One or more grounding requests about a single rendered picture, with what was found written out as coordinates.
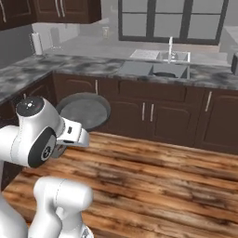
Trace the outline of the black small appliance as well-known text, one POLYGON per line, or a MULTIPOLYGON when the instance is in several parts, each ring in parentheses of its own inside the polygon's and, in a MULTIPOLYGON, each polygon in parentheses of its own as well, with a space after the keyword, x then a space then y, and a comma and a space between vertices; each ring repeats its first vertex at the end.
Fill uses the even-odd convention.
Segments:
POLYGON ((238 52, 233 54, 231 62, 231 72, 232 74, 238 76, 238 52))

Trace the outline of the dark brown base cupboard door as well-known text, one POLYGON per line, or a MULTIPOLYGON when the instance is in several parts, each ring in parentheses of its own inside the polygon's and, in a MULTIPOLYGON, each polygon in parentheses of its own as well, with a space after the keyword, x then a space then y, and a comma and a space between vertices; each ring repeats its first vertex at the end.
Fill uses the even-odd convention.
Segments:
POLYGON ((57 103, 70 95, 82 92, 96 92, 96 79, 90 76, 54 73, 57 103))
POLYGON ((238 91, 205 91, 195 145, 203 150, 238 155, 238 91), (205 112, 209 91, 213 94, 208 111, 205 112))
POLYGON ((136 139, 146 136, 141 100, 122 97, 107 97, 107 100, 111 106, 111 115, 100 131, 136 139))
POLYGON ((168 144, 192 146, 201 102, 199 96, 187 96, 182 102, 148 102, 145 115, 148 138, 168 144), (150 122, 152 103, 153 121, 150 122))

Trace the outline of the dark grey round pan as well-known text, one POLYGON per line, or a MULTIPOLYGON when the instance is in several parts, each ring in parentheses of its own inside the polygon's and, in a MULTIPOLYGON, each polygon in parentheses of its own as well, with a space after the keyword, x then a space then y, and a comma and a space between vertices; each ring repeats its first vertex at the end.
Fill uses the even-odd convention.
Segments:
POLYGON ((76 93, 62 99, 56 107, 62 117, 80 123, 87 132, 106 124, 111 115, 111 105, 95 93, 76 93))

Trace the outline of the white paper towel roll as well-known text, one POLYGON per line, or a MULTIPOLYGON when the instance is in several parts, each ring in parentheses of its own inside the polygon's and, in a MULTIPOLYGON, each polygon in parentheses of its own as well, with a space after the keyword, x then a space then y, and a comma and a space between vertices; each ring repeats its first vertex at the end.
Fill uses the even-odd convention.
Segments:
POLYGON ((32 33, 32 40, 33 40, 33 47, 34 47, 35 54, 37 56, 41 56, 43 54, 43 48, 42 48, 42 43, 40 39, 40 34, 32 33))

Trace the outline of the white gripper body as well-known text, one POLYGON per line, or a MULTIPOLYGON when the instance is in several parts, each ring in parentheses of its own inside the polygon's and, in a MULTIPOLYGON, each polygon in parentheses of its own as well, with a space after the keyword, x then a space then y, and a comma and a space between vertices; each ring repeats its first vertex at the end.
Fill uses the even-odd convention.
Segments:
POLYGON ((57 138, 57 143, 67 146, 87 147, 89 134, 79 123, 69 123, 63 133, 57 138))

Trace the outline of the dark brown base cupboard run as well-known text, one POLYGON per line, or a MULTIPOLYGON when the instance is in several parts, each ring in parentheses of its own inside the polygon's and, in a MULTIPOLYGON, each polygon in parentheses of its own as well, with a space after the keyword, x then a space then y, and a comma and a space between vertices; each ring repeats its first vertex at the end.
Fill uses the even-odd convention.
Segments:
MULTIPOLYGON (((0 103, 0 128, 4 126, 17 126, 19 124, 16 115, 17 104, 26 96, 41 96, 48 99, 53 105, 57 104, 57 97, 53 83, 53 74, 30 84, 15 93, 12 97, 0 103)), ((20 173, 22 167, 20 165, 4 162, 1 190, 3 191, 8 184, 20 173)))

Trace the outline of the dark framed window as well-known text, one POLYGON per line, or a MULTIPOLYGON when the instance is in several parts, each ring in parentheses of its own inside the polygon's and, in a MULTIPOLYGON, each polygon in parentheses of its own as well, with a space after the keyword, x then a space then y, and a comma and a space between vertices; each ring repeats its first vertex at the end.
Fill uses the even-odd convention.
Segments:
POLYGON ((217 46, 229 0, 118 0, 120 41, 217 46))

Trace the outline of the dark brown wall cupboard door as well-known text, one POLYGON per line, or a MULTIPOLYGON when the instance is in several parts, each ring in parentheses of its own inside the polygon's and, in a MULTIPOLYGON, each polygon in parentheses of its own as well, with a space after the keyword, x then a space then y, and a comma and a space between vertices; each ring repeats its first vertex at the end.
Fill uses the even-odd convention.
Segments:
POLYGON ((56 22, 59 19, 54 0, 33 1, 36 11, 36 17, 39 22, 56 22))
POLYGON ((0 7, 0 31, 31 24, 35 20, 33 0, 2 0, 7 23, 0 7))
POLYGON ((101 20, 101 0, 63 0, 64 23, 91 24, 101 20))

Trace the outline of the grey kitchen sink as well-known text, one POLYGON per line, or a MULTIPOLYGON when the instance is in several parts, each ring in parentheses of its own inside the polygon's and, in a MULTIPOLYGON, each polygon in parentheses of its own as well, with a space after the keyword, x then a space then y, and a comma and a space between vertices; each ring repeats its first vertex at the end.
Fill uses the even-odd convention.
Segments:
POLYGON ((172 76, 174 78, 190 78, 190 67, 174 63, 152 63, 143 61, 126 61, 117 74, 136 76, 172 76))

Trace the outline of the dark brown false drawer front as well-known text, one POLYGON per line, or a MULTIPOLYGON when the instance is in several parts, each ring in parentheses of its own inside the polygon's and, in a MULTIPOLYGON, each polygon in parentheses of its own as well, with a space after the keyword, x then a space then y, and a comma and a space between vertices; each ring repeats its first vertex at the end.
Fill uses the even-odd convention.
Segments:
POLYGON ((172 86, 167 84, 139 82, 139 81, 121 81, 119 84, 120 93, 129 96, 178 96, 183 95, 185 88, 183 86, 172 86))

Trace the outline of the silver tap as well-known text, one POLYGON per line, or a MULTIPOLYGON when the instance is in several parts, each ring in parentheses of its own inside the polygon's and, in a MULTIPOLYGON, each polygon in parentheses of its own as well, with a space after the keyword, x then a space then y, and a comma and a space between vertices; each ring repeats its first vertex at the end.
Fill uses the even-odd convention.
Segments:
POLYGON ((174 53, 172 51, 173 36, 170 36, 168 45, 169 45, 169 48, 168 48, 168 63, 170 63, 171 60, 174 58, 174 53))

